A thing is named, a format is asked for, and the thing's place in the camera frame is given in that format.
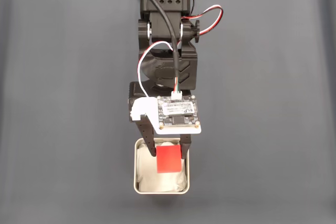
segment red cube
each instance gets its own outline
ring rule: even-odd
[[[181,165],[181,147],[179,145],[157,146],[156,166],[158,173],[179,173]]]

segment connector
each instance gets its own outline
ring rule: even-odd
[[[172,91],[172,100],[182,100],[182,91],[174,92]]]

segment gray surface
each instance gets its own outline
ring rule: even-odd
[[[203,132],[179,197],[132,188],[138,0],[8,2],[1,224],[336,222],[320,0],[197,0],[225,15],[197,45]]]

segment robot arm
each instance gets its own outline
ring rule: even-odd
[[[197,74],[197,52],[191,40],[198,42],[201,35],[212,30],[223,10],[216,5],[192,16],[190,2],[140,0],[139,82],[130,83],[129,112],[130,121],[137,124],[152,156],[156,156],[154,131],[159,135],[179,134],[182,158],[190,147],[191,134],[201,132],[196,98],[191,94],[196,88]],[[200,31],[199,20],[191,22],[216,8],[221,13],[207,29]],[[160,43],[172,50],[153,48]],[[148,81],[140,81],[140,70]]]

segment small container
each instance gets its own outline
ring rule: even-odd
[[[154,138],[154,142],[155,143],[163,143],[163,142],[172,142],[173,144],[178,144],[180,142],[179,138]],[[185,194],[189,188],[190,188],[190,167],[189,167],[189,151],[187,153],[187,157],[185,159],[185,172],[186,172],[186,178],[187,178],[187,185],[185,187],[185,189],[183,191],[178,191],[178,192],[174,192],[174,193],[160,193],[160,192],[150,192],[150,191],[139,191],[139,183],[137,182],[137,150],[139,148],[139,146],[141,144],[144,144],[145,141],[143,140],[143,138],[139,139],[136,141],[135,146],[134,146],[134,190],[138,193],[138,194]]]

